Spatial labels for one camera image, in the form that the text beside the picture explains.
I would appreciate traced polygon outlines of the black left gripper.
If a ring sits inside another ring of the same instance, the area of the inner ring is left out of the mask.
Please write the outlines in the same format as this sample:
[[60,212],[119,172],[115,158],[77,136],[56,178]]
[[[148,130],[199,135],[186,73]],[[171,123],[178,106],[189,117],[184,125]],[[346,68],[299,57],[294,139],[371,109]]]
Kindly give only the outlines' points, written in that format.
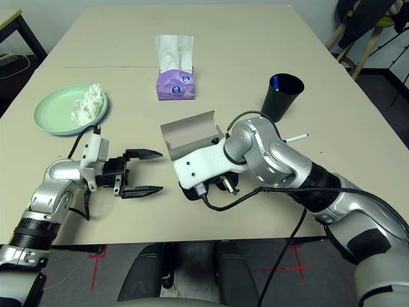
[[127,162],[130,159],[149,160],[162,157],[160,152],[148,149],[126,149],[122,156],[110,158],[102,168],[102,174],[95,177],[98,187],[112,187],[114,195],[123,199],[142,198],[163,190],[161,186],[142,185],[133,189],[125,189],[128,185],[129,170]]

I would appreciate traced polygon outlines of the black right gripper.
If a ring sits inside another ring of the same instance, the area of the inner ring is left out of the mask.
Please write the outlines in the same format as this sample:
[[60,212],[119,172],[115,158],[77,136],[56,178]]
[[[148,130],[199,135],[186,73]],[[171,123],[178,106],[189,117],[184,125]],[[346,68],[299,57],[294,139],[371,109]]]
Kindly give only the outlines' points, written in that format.
[[240,190],[238,185],[238,173],[226,172],[219,176],[210,178],[207,180],[209,184],[214,184],[221,191],[227,191],[228,193],[237,194]]

